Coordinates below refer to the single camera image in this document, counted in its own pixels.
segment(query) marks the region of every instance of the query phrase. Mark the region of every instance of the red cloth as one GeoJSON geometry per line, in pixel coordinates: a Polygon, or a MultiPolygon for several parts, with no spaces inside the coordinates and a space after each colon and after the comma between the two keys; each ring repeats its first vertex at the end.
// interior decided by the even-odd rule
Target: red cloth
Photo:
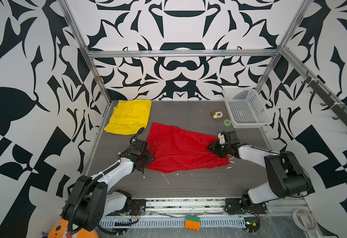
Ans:
{"type": "Polygon", "coordinates": [[[229,164],[228,158],[220,158],[207,150],[207,146],[214,140],[218,138],[154,122],[147,142],[151,144],[155,161],[146,168],[171,173],[177,170],[211,169],[229,164]]]}

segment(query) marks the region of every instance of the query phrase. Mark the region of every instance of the stuffed toy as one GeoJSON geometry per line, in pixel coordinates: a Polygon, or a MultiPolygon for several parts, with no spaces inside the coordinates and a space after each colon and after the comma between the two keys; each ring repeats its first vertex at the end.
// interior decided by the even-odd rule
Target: stuffed toy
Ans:
{"type": "Polygon", "coordinates": [[[211,111],[210,114],[213,116],[214,119],[216,119],[217,121],[220,121],[221,118],[225,117],[225,115],[220,112],[220,111],[211,111]]]}
{"type": "Polygon", "coordinates": [[[61,219],[57,224],[51,229],[48,234],[48,238],[98,238],[98,234],[95,230],[87,231],[81,229],[74,235],[68,233],[68,221],[61,219]]]}

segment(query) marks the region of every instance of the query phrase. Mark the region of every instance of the hook rack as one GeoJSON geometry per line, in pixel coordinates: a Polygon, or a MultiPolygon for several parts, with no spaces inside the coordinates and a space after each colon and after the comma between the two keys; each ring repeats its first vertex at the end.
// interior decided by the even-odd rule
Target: hook rack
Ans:
{"type": "Polygon", "coordinates": [[[332,91],[320,80],[312,79],[310,76],[302,82],[302,84],[308,83],[313,89],[311,94],[317,94],[324,103],[321,106],[328,106],[335,114],[336,117],[332,117],[334,120],[341,120],[347,126],[347,106],[342,102],[332,91]]]}

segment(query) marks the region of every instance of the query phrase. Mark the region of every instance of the yellow cloth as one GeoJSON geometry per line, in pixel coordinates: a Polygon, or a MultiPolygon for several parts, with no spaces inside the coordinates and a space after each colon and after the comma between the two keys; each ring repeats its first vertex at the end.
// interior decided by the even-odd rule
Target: yellow cloth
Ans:
{"type": "Polygon", "coordinates": [[[141,127],[147,127],[150,110],[151,101],[149,100],[119,100],[104,130],[119,135],[136,134],[141,127]]]}

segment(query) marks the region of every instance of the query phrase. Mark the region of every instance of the gray table surface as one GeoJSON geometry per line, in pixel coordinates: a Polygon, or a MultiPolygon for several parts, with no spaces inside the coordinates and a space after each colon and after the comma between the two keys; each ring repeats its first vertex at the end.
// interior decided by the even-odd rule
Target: gray table surface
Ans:
{"type": "MultiPolygon", "coordinates": [[[[138,139],[145,140],[152,123],[157,122],[214,136],[222,131],[235,130],[241,142],[267,149],[258,128],[234,129],[232,126],[225,126],[223,120],[213,119],[210,115],[210,111],[213,110],[222,111],[226,115],[223,120],[229,118],[223,101],[153,101],[147,129],[138,139]]],[[[130,138],[131,136],[103,132],[89,176],[113,164],[117,160],[118,152],[129,146],[130,138]]],[[[233,161],[235,163],[213,169],[194,169],[167,174],[149,169],[145,169],[144,174],[134,171],[121,179],[110,192],[122,189],[131,193],[133,197],[238,196],[244,190],[267,181],[266,169],[263,167],[242,159],[235,158],[233,161]]]]}

